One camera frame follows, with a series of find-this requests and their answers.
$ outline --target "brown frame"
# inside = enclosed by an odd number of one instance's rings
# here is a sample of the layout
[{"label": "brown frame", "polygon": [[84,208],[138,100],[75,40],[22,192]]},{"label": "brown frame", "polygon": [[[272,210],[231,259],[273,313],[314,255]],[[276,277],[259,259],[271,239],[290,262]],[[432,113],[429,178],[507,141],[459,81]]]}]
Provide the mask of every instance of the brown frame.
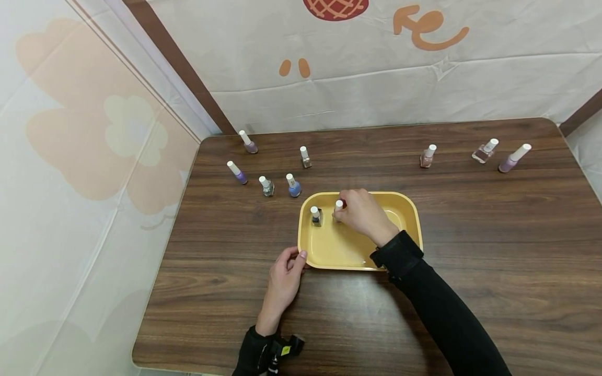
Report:
[{"label": "brown frame", "polygon": [[224,115],[222,109],[212,97],[207,87],[192,68],[172,36],[146,0],[122,0],[134,15],[146,34],[150,37],[167,62],[173,67],[178,76],[192,91],[199,103],[205,108],[217,127],[225,135],[235,135],[237,132]]},{"label": "brown frame", "polygon": [[585,102],[570,118],[560,125],[560,131],[567,137],[573,133],[581,124],[585,123],[596,112],[602,109],[602,90],[595,93],[589,101]]}]

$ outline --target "left hand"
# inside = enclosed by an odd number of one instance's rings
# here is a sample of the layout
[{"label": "left hand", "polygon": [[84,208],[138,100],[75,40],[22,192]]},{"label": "left hand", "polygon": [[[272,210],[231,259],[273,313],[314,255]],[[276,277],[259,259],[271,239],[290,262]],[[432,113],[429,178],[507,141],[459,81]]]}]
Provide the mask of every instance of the left hand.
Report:
[{"label": "left hand", "polygon": [[255,325],[255,331],[261,336],[276,333],[280,317],[299,291],[306,261],[306,251],[299,252],[297,247],[290,247],[278,256],[270,268],[264,303]]}]

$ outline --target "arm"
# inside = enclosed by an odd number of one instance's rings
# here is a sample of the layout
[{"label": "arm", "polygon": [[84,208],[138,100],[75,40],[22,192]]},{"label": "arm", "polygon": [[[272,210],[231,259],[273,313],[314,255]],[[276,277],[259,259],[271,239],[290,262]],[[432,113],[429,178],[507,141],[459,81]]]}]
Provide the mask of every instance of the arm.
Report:
[{"label": "arm", "polygon": [[272,265],[257,324],[244,336],[232,376],[257,376],[267,370],[280,317],[297,295],[306,258],[307,252],[291,247],[285,249]]},{"label": "arm", "polygon": [[493,341],[454,290],[423,259],[423,252],[387,218],[366,190],[342,191],[347,209],[334,217],[378,246],[370,255],[410,300],[455,375],[510,375]]},{"label": "arm", "polygon": [[370,257],[412,302],[455,375],[510,375],[479,320],[422,256],[402,231]]}]

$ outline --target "black sleeve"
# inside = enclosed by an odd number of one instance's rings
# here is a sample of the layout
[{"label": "black sleeve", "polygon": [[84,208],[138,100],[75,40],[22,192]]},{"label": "black sleeve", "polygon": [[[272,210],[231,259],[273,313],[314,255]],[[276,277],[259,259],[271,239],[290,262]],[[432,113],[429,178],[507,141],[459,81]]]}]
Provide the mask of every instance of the black sleeve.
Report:
[{"label": "black sleeve", "polygon": [[238,352],[238,364],[232,376],[257,376],[267,371],[270,350],[276,334],[261,336],[253,325],[244,335],[243,344]]},{"label": "black sleeve", "polygon": [[454,375],[510,375],[479,320],[423,255],[401,231],[370,257],[387,269],[389,280],[408,297]]}]

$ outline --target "wood grain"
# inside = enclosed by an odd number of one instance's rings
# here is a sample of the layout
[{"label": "wood grain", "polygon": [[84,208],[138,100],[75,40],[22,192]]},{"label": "wood grain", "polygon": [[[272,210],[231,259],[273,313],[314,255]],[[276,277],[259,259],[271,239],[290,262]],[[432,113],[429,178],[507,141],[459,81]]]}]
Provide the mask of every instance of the wood grain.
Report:
[{"label": "wood grain", "polygon": [[[491,137],[497,154],[470,158]],[[602,208],[558,128],[544,119],[206,139],[191,174],[132,357],[141,367],[230,374],[261,307],[267,271],[297,244],[311,194],[398,191],[418,208],[425,258],[481,320],[514,375],[601,375]],[[508,174],[497,164],[533,150]],[[430,169],[421,151],[438,146]],[[313,167],[301,167],[305,145]],[[240,185],[226,167],[247,174]],[[292,199],[286,173],[303,193]],[[266,175],[276,195],[257,181]],[[308,270],[284,335],[306,340],[287,375],[448,375],[385,273]]]}]

